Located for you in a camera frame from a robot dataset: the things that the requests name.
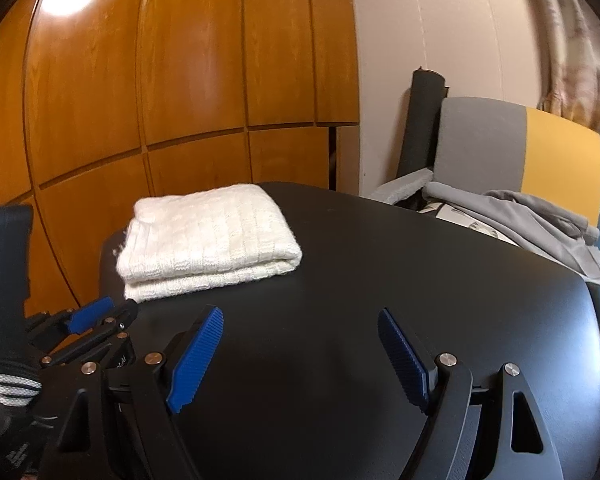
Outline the folded white knit sweater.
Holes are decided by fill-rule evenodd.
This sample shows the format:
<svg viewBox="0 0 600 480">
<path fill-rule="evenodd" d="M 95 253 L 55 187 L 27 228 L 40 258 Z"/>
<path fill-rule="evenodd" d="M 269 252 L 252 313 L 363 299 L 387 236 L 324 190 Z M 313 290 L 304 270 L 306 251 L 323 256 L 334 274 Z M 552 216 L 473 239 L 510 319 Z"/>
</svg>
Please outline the folded white knit sweater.
<svg viewBox="0 0 600 480">
<path fill-rule="evenodd" d="M 271 196 L 235 184 L 134 205 L 116 270 L 139 304 L 296 270 L 302 250 Z"/>
</svg>

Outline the grey garment on chair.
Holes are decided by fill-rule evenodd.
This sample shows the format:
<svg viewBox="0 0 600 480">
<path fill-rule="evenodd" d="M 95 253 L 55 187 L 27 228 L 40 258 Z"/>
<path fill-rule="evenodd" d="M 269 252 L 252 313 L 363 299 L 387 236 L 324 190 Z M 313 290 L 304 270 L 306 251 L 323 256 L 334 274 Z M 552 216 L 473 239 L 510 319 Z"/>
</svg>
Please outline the grey garment on chair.
<svg viewBox="0 0 600 480">
<path fill-rule="evenodd" d="M 430 182 L 422 194 L 438 207 L 439 219 L 533 252 L 600 285 L 600 230 L 585 216 L 507 190 L 476 194 Z"/>
</svg>

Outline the wooden wardrobe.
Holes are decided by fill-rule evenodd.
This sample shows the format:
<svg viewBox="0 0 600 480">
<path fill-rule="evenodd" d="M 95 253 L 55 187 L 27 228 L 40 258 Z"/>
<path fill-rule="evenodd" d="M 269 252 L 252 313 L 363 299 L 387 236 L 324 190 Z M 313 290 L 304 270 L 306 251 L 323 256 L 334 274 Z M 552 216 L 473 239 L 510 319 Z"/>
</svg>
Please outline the wooden wardrobe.
<svg viewBox="0 0 600 480">
<path fill-rule="evenodd" d="M 28 313 L 97 298 L 145 196 L 356 193 L 352 0 L 0 0 L 0 205 L 28 204 Z"/>
</svg>

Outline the grey yellow blue chair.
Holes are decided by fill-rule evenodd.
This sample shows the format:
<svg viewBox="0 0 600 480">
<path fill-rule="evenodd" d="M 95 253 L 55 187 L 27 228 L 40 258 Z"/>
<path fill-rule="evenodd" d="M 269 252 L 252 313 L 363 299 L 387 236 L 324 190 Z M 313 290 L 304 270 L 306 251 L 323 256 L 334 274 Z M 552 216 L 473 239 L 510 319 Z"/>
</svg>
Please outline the grey yellow blue chair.
<svg viewBox="0 0 600 480">
<path fill-rule="evenodd" d="M 600 134 L 535 108 L 446 98 L 434 166 L 396 176 L 371 196 L 390 205 L 412 203 L 438 218 L 438 207 L 422 194 L 430 182 L 476 194 L 534 195 L 585 216 L 600 230 Z"/>
</svg>

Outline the beige patterned curtain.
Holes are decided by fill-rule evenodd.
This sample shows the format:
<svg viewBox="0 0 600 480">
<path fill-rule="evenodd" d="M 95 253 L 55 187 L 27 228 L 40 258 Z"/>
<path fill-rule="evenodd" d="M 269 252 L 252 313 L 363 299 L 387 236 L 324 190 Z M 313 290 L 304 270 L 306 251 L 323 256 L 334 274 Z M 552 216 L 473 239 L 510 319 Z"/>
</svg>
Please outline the beige patterned curtain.
<svg viewBox="0 0 600 480">
<path fill-rule="evenodd" d="M 539 108 L 600 133 L 600 19 L 585 0 L 536 0 L 548 47 Z"/>
</svg>

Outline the black rolled mat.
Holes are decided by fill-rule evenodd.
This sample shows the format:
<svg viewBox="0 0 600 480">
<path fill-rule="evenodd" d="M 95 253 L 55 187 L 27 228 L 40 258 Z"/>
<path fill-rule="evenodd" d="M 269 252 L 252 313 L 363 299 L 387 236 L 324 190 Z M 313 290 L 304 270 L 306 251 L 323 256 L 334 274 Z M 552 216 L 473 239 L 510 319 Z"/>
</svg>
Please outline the black rolled mat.
<svg viewBox="0 0 600 480">
<path fill-rule="evenodd" d="M 441 107 L 448 93 L 449 87 L 442 75 L 423 68 L 414 70 L 396 170 L 398 177 L 434 166 Z"/>
</svg>

